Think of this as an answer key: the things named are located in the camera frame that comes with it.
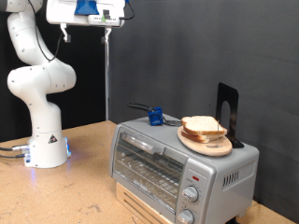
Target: toaster oven window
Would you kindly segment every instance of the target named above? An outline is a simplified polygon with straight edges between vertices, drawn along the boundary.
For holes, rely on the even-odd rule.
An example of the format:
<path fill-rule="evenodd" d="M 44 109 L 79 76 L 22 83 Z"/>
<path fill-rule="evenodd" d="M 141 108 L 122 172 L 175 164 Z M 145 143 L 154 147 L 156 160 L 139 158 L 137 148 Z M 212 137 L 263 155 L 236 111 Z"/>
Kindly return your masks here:
<path fill-rule="evenodd" d="M 175 214 L 184 164 L 166 155 L 149 154 L 119 138 L 114 172 Z"/>

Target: toast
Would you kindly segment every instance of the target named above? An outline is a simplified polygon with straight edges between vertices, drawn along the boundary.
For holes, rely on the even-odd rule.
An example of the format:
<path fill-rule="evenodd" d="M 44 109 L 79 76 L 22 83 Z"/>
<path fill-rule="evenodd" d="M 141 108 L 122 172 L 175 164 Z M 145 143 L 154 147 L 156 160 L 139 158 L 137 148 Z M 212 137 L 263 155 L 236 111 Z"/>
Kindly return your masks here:
<path fill-rule="evenodd" d="M 184 126 L 186 133 L 190 135 L 215 135 L 227 134 L 227 130 L 210 116 L 194 116 L 181 119 L 181 124 Z"/>
<path fill-rule="evenodd" d="M 196 135 L 190 135 L 188 133 L 186 133 L 184 130 L 181 131 L 181 135 L 184 136 L 185 138 L 188 138 L 189 140 L 192 140 L 194 142 L 198 142 L 198 143 L 209 143 L 211 141 L 217 140 L 217 135 L 213 135 L 213 137 L 210 138 L 206 138 L 206 139 L 199 139 Z"/>

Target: toaster oven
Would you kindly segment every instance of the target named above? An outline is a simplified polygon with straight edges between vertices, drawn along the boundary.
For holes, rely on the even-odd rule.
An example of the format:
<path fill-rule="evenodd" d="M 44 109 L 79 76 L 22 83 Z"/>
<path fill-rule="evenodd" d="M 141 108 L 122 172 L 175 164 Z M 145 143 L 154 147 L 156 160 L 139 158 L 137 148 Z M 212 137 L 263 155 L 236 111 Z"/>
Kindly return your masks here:
<path fill-rule="evenodd" d="M 149 118 L 119 124 L 110 176 L 173 223 L 223 224 L 244 216 L 252 202 L 258 149 L 244 144 L 229 155 L 209 157 L 185 147 L 177 130 L 150 126 Z"/>

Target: metal pole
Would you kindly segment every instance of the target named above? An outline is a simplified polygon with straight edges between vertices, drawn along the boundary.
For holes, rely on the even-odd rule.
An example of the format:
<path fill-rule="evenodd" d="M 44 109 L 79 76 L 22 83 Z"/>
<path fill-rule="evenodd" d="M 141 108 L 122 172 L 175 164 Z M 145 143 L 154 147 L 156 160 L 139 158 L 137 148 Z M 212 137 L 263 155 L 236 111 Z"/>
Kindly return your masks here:
<path fill-rule="evenodd" d="M 106 120 L 109 120 L 109 39 L 105 44 L 105 54 L 106 54 L 106 68 L 105 68 L 105 87 L 106 87 Z"/>

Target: black stand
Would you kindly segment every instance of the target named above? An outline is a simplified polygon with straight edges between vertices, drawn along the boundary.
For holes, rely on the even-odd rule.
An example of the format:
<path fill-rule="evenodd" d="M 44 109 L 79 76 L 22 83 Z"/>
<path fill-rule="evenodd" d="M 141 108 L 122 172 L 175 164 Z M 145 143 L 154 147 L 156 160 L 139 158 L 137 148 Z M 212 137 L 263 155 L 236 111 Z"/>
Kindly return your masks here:
<path fill-rule="evenodd" d="M 222 105 L 225 101 L 227 101 L 227 103 L 231 108 L 231 116 L 230 116 L 230 127 L 226 136 L 232 142 L 233 148 L 244 147 L 244 145 L 241 142 L 235 139 L 235 125 L 236 125 L 238 99 L 239 99 L 239 94 L 237 90 L 229 86 L 226 86 L 221 82 L 219 83 L 217 108 L 216 108 L 216 120 L 219 120 L 221 123 Z"/>
<path fill-rule="evenodd" d="M 231 220 L 229 220 L 228 222 L 226 222 L 225 224 L 239 224 L 235 221 L 235 217 L 232 218 Z"/>

